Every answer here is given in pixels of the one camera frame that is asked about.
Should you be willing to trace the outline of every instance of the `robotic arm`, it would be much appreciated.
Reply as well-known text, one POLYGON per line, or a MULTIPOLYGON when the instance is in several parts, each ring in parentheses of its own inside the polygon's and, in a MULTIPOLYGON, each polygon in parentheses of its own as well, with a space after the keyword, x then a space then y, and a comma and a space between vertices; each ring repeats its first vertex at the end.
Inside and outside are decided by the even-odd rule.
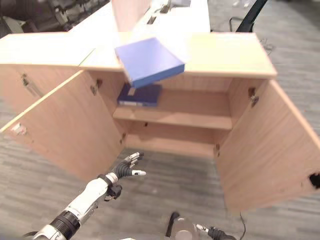
POLYGON ((123 177, 144 176, 141 170, 132 170, 144 154, 136 152, 120 162, 112 172, 99 175, 90 181, 84 191, 78 195, 63 212, 50 224, 37 232, 33 240, 69 240, 79 228, 92 216, 101 201, 109 201, 120 196, 122 187, 115 183, 123 177))

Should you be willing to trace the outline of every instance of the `white desk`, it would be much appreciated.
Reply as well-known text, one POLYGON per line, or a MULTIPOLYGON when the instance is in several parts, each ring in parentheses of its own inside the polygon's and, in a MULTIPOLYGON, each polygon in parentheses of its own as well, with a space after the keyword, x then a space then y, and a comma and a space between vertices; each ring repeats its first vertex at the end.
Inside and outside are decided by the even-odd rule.
MULTIPOLYGON (((132 30, 131 39, 138 39, 149 33, 168 36, 171 32, 181 32, 183 34, 210 32, 207 0, 192 0, 190 7, 175 7, 166 14, 155 13, 167 1, 159 0, 151 4, 150 9, 132 30), (147 22, 151 16, 156 16, 156 20, 153 24, 148 25, 147 22)), ((118 28, 112 2, 83 20, 69 33, 78 37, 79 41, 84 42, 87 46, 92 47, 105 45, 111 39, 118 39, 118 28)))

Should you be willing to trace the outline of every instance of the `blue folder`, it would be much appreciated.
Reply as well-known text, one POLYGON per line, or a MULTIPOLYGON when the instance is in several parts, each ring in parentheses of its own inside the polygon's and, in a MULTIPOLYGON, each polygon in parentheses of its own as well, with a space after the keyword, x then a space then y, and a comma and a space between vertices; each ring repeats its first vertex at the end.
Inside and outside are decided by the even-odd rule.
POLYGON ((117 101, 119 105, 124 106, 156 107, 161 90, 162 86, 157 84, 133 88, 129 83, 126 83, 117 101))
POLYGON ((185 64, 155 37, 117 47, 115 53, 135 88, 185 71, 185 64))

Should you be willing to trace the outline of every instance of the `robot finger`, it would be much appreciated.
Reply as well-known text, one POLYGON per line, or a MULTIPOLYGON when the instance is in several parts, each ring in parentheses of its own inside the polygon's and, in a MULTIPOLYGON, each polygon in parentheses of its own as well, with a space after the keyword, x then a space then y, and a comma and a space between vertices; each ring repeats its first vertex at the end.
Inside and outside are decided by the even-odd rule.
POLYGON ((132 176, 145 176, 147 173, 141 170, 132 170, 132 176))

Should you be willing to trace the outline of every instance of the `metal latch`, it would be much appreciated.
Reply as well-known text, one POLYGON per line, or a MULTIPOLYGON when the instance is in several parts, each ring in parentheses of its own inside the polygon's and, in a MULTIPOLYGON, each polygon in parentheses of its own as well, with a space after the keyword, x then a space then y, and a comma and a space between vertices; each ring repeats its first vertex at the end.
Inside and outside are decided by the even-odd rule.
POLYGON ((249 95, 249 98, 251 99, 251 107, 253 108, 259 102, 259 97, 256 96, 256 88, 250 87, 248 89, 248 95, 249 95))
POLYGON ((102 85, 102 80, 101 79, 97 79, 96 82, 95 82, 95 85, 91 85, 90 86, 90 89, 91 89, 91 92, 92 94, 95 96, 97 94, 97 91, 98 89, 101 87, 102 85))
POLYGON ((23 86, 34 96, 36 97, 37 95, 42 98, 44 96, 44 94, 37 88, 37 86, 33 83, 30 82, 27 79, 27 75, 24 73, 21 76, 21 81, 23 86))
POLYGON ((216 156, 219 157, 220 156, 220 144, 216 144, 215 145, 215 151, 216 151, 216 156))

